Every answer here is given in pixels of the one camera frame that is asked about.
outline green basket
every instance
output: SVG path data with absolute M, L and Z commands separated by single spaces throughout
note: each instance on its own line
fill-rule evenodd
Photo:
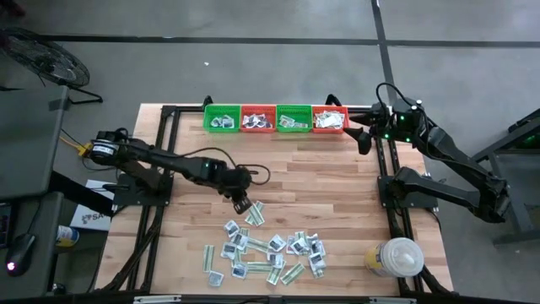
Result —
M 279 125 L 279 118 L 285 115 L 293 118 L 296 122 L 307 123 L 307 128 L 286 128 Z M 311 114 L 311 106 L 280 106 L 278 105 L 276 124 L 278 132 L 301 132 L 307 133 L 313 128 L 313 114 Z
M 234 128 L 222 128 L 212 127 L 210 122 L 215 117 L 222 117 L 228 115 L 235 120 Z M 204 107 L 204 123 L 203 126 L 210 133 L 234 133 L 240 131 L 240 106 L 221 106 L 221 105 L 208 105 Z

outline plastic basket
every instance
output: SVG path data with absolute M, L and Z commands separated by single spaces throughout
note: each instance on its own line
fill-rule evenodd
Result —
M 286 128 L 279 125 L 279 118 L 285 115 L 293 118 L 296 122 L 307 123 L 307 128 Z M 313 115 L 311 114 L 311 106 L 280 106 L 277 108 L 276 123 L 278 132 L 302 132 L 307 133 L 313 128 Z
M 346 106 L 313 106 L 313 133 L 343 133 L 343 128 L 315 128 L 315 114 L 323 113 L 324 111 L 338 111 L 345 114 L 345 121 L 343 127 L 348 128 L 348 108 Z
M 228 115 L 235 120 L 234 128 L 222 128 L 212 127 L 210 122 L 215 117 L 222 117 Z M 222 105 L 208 105 L 204 107 L 204 122 L 203 126 L 211 133 L 234 133 L 240 130 L 240 106 L 222 106 Z
M 272 105 L 249 105 L 242 106 L 240 110 L 240 119 L 243 120 L 244 116 L 250 116 L 253 114 L 261 115 L 264 114 L 264 117 L 273 125 L 273 128 L 244 128 L 240 122 L 240 130 L 242 132 L 249 133 L 272 133 L 276 132 L 276 106 Z

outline gray floor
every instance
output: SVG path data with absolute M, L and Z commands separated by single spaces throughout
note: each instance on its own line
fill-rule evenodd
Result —
M 0 18 L 50 34 L 202 37 L 376 38 L 368 0 L 82 0 L 20 1 L 21 20 Z M 380 0 L 389 39 L 540 41 L 540 2 L 534 0 Z M 384 80 L 378 46 L 62 43 L 89 68 L 88 90 L 103 105 L 73 107 L 64 128 L 81 141 L 98 130 L 133 128 L 141 102 L 343 103 L 370 105 Z M 540 49 L 411 48 L 389 50 L 395 83 L 424 101 L 429 115 L 469 154 L 504 135 L 538 108 Z M 40 87 L 40 80 L 0 57 L 0 85 Z M 435 178 L 467 187 L 427 160 Z M 112 180 L 88 173 L 60 146 L 57 170 L 85 182 Z M 455 289 L 468 296 L 540 301 L 540 243 L 495 248 L 512 231 L 466 210 L 440 206 Z M 71 292 L 86 290 L 97 251 L 73 254 L 59 276 Z

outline wooden tabletop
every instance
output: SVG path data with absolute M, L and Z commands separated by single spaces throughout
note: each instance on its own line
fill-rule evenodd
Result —
M 133 136 L 153 144 L 161 113 L 159 104 L 142 104 Z M 164 143 L 168 143 L 168 133 Z M 170 206 L 165 209 L 155 261 L 153 293 L 158 294 L 242 294 L 242 295 L 398 295 L 397 281 L 379 278 L 364 265 L 364 253 L 390 238 L 386 212 L 380 206 L 376 187 L 379 168 L 375 148 L 359 155 L 356 143 L 347 135 L 314 133 L 208 133 L 202 113 L 182 113 L 176 153 L 216 146 L 228 151 L 237 163 L 261 164 L 272 171 L 263 186 L 252 185 L 249 198 L 265 203 L 265 223 L 249 226 L 247 213 L 237 215 L 228 200 L 215 190 L 200 187 L 175 176 Z M 402 166 L 424 171 L 422 155 L 410 144 L 397 144 Z M 225 160 L 217 151 L 200 155 Z M 387 160 L 389 174 L 392 165 Z M 114 217 L 105 245 L 96 288 L 109 283 L 132 253 L 141 208 L 129 207 Z M 424 251 L 425 263 L 440 283 L 452 290 L 439 226 L 432 214 L 410 210 L 416 242 Z M 305 272 L 294 283 L 277 286 L 266 282 L 267 274 L 248 274 L 245 280 L 230 275 L 230 260 L 219 256 L 228 241 L 224 224 L 235 220 L 250 229 L 250 236 L 268 242 L 279 234 L 286 240 L 296 231 L 317 233 L 323 241 L 327 269 L 314 279 L 306 257 L 284 254 L 287 266 L 282 275 L 299 261 Z M 214 245 L 213 270 L 225 274 L 223 285 L 208 285 L 203 272 L 204 245 Z M 261 252 L 249 249 L 243 261 L 261 261 Z M 146 254 L 139 269 L 143 277 Z

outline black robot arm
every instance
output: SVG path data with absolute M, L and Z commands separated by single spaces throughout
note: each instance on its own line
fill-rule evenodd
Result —
M 158 192 L 163 187 L 162 174 L 143 167 L 139 161 L 181 173 L 188 181 L 216 189 L 230 198 L 237 214 L 251 207 L 246 189 L 251 184 L 251 173 L 244 166 L 229 168 L 227 163 L 208 157 L 185 157 L 129 138 L 118 130 L 100 131 L 87 155 L 93 162 L 114 166 L 137 179 L 145 191 Z
M 505 221 L 505 211 L 510 203 L 506 181 L 459 150 L 450 135 L 426 116 L 420 100 L 402 96 L 391 113 L 384 103 L 379 102 L 367 114 L 350 119 L 369 127 L 368 132 L 362 128 L 345 130 L 358 142 L 361 154 L 369 153 L 373 137 L 410 143 L 423 155 L 445 163 L 477 189 L 470 192 L 447 186 L 402 167 L 388 184 L 393 197 L 404 199 L 408 193 L 421 192 L 466 207 L 486 222 Z

